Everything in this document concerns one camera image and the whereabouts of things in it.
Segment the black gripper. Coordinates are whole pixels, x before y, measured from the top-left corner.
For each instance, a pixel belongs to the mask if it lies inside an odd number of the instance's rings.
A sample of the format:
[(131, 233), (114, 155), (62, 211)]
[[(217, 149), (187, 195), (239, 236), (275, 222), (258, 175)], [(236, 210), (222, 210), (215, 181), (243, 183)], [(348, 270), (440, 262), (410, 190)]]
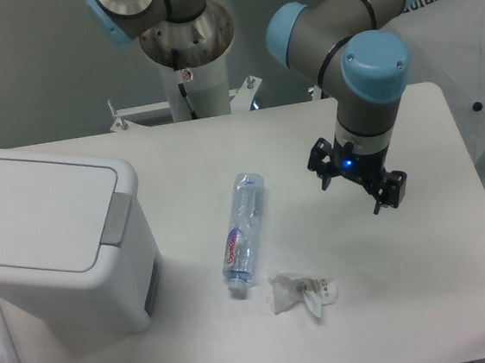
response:
[(321, 190), (326, 191), (333, 177), (343, 176), (357, 184), (365, 186), (368, 194), (375, 200), (375, 215), (381, 209), (397, 209), (406, 195), (407, 174), (403, 171), (385, 170), (385, 158), (388, 147), (380, 152), (359, 154), (355, 149), (346, 149), (337, 139), (333, 146), (325, 139), (318, 138), (311, 148), (307, 169), (320, 178)]

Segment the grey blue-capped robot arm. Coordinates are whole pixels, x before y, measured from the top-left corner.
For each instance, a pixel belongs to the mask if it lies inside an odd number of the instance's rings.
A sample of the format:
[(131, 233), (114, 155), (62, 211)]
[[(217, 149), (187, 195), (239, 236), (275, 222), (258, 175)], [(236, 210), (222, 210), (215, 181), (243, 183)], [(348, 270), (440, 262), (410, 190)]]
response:
[[(318, 139), (308, 168), (323, 187), (334, 177), (360, 185), (375, 207), (396, 208), (406, 174), (385, 168), (410, 67), (407, 44), (383, 26), (415, 0), (287, 3), (271, 18), (268, 51), (337, 101), (333, 140)], [(211, 0), (86, 0), (117, 45), (138, 41), (166, 78), (177, 122), (229, 114), (224, 57), (234, 40), (230, 14)]]

